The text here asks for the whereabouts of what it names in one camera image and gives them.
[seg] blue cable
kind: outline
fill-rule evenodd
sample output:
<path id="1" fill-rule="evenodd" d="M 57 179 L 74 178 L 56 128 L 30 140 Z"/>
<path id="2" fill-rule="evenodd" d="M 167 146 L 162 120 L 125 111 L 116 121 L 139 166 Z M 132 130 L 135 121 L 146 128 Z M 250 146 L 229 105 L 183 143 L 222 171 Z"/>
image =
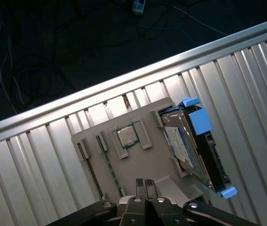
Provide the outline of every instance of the blue cable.
<path id="1" fill-rule="evenodd" d="M 135 25 L 137 25 L 138 27 L 141 27 L 141 28 L 147 28 L 147 29 L 153 29 L 153 30 L 164 30 L 164 31 L 178 31 L 178 32 L 181 32 L 183 33 L 187 38 L 189 38 L 191 44 L 193 47 L 195 47 L 194 45 L 194 42 L 193 40 L 191 39 L 191 37 L 185 33 L 183 30 L 179 29 L 179 28 L 163 28 L 163 27 L 147 27 L 147 26 L 144 26 L 144 25 L 140 25 L 140 24 L 136 24 L 135 22 L 132 21 L 132 23 L 134 23 Z"/>

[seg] gray plastic tab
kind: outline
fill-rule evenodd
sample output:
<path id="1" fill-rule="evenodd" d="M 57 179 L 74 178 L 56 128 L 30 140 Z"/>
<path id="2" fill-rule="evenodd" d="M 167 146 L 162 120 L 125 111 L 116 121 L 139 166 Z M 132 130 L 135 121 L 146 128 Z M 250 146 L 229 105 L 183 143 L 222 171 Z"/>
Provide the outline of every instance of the gray plastic tab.
<path id="1" fill-rule="evenodd" d="M 104 150 L 104 151 L 107 151 L 108 148 L 106 147 L 106 144 L 105 144 L 105 142 L 104 142 L 104 139 L 103 139 L 103 136 L 102 136 L 102 130 L 99 131 L 99 132 L 97 132 L 97 133 L 94 133 L 94 135 L 95 135 L 95 139 L 96 139 L 96 140 L 97 140 L 97 137 L 99 137 L 99 139 L 100 139 L 100 141 L 101 141 L 101 144 L 102 144 L 102 146 L 103 146 L 103 150 Z"/>
<path id="2" fill-rule="evenodd" d="M 137 135 L 139 137 L 140 143 L 143 147 L 143 149 L 147 149 L 152 147 L 152 143 L 150 141 L 150 138 L 147 134 L 147 131 L 145 129 L 144 123 L 141 118 L 137 118 L 132 120 L 134 129 L 137 132 Z"/>

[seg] black cable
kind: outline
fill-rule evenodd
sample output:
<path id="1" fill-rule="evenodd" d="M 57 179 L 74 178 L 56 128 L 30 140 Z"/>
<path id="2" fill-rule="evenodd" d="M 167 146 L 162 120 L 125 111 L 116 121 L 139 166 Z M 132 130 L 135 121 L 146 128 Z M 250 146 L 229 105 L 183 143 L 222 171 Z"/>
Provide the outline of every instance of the black cable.
<path id="1" fill-rule="evenodd" d="M 66 29 L 68 26 L 70 26 L 72 23 L 75 23 L 77 21 L 80 21 L 82 19 L 86 19 L 86 16 L 89 14 L 89 13 L 92 13 L 98 9 L 101 9 L 102 7 L 104 6 L 107 6 L 108 4 L 110 4 L 110 0 L 106 0 L 104 2 L 101 2 L 95 6 L 93 6 L 92 8 L 89 8 L 87 9 L 82 15 L 80 16 L 76 16 L 76 17 L 73 17 L 69 20 L 67 20 L 66 22 L 64 22 L 62 25 L 60 25 L 58 28 L 57 28 L 57 31 L 56 31 L 56 34 L 59 34 L 61 33 L 64 29 Z"/>
<path id="2" fill-rule="evenodd" d="M 9 96 L 19 110 L 28 108 L 35 100 L 56 97 L 62 94 L 66 87 L 75 92 L 73 85 L 64 76 L 63 72 L 54 64 L 46 62 L 45 58 L 35 54 L 24 55 L 14 62 Z M 17 94 L 13 95 L 12 90 L 15 86 L 13 77 L 19 80 L 19 87 L 22 93 L 27 96 L 28 100 L 24 105 L 20 103 Z M 52 81 L 54 79 L 56 84 L 57 80 L 60 79 L 63 82 L 62 86 L 52 88 Z"/>

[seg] aluminum rail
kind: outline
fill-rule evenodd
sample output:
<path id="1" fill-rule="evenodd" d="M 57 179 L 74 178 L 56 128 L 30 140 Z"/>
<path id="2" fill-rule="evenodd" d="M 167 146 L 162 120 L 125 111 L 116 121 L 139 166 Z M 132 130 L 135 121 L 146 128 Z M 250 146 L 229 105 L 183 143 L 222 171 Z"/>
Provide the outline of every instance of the aluminum rail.
<path id="1" fill-rule="evenodd" d="M 166 77 L 164 76 L 166 75 L 166 73 L 168 73 L 167 76 L 172 76 L 179 71 L 187 70 L 191 67 L 204 64 L 208 60 L 212 60 L 212 57 L 216 59 L 231 52 L 246 48 L 247 46 L 253 45 L 255 43 L 259 43 L 263 40 L 267 40 L 267 22 L 229 35 L 220 40 L 213 41 L 195 49 L 191 49 L 184 53 L 180 53 L 141 69 L 126 73 L 109 81 L 100 83 L 93 87 L 79 91 L 27 112 L 18 114 L 11 118 L 2 120 L 0 121 L 0 141 L 8 138 L 9 136 L 13 136 L 26 131 L 26 127 L 24 128 L 19 126 L 25 122 L 30 122 L 32 119 L 40 119 L 40 121 L 35 120 L 35 122 L 33 122 L 34 126 L 30 123 L 30 126 L 28 127 L 30 129 L 42 125 L 46 123 L 46 121 L 49 122 L 67 116 L 71 113 L 75 113 L 79 110 L 82 110 L 82 107 L 91 107 L 102 102 L 103 100 L 101 98 L 98 99 L 97 97 L 96 101 L 88 101 L 90 104 L 85 103 L 84 105 L 80 106 L 74 105 L 73 107 L 68 107 L 68 109 L 66 109 L 67 106 L 73 103 L 78 103 L 81 100 L 91 99 L 97 94 L 105 93 L 107 95 L 106 91 L 111 90 L 115 87 L 121 87 L 122 85 L 123 87 L 125 85 L 126 89 L 121 90 L 121 93 L 126 93 L 136 88 L 133 84 L 131 84 L 132 81 L 138 81 L 139 78 L 143 78 L 149 74 L 157 73 L 157 76 L 164 78 Z M 110 95 L 106 96 L 105 100 L 108 100 L 115 96 L 116 95 L 113 95 L 113 93 L 111 93 Z M 49 115 L 58 110 L 59 112 L 57 112 L 55 116 Z"/>

